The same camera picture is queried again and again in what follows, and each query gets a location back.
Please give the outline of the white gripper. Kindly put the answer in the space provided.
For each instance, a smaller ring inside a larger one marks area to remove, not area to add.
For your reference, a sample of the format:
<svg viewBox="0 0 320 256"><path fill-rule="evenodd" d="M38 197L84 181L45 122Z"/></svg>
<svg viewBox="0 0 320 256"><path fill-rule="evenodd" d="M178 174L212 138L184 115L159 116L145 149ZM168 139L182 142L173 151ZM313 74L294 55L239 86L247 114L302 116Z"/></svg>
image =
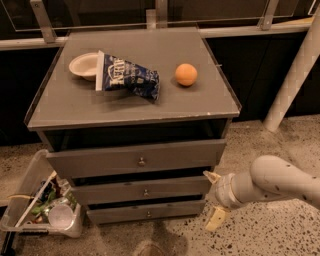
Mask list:
<svg viewBox="0 0 320 256"><path fill-rule="evenodd" d="M235 210L241 207L241 202L236 198L232 190L231 181L234 174L220 176L211 171L204 171L203 174L213 184L215 197L220 205L224 207L214 206L205 224L205 229L213 232L229 217L229 210Z"/></svg>

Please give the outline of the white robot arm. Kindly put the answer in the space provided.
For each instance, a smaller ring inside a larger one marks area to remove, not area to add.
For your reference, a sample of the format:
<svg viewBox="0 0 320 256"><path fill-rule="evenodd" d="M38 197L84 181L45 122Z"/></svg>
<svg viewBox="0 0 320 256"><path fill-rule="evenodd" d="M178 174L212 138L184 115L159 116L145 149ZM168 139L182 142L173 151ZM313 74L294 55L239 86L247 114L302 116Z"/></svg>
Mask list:
<svg viewBox="0 0 320 256"><path fill-rule="evenodd" d="M241 173L220 176L204 171L214 187L219 205L213 207L206 223L208 231L215 231L232 210L252 202L299 199L320 209L320 178L303 172L293 164L273 155L256 158L250 169Z"/></svg>

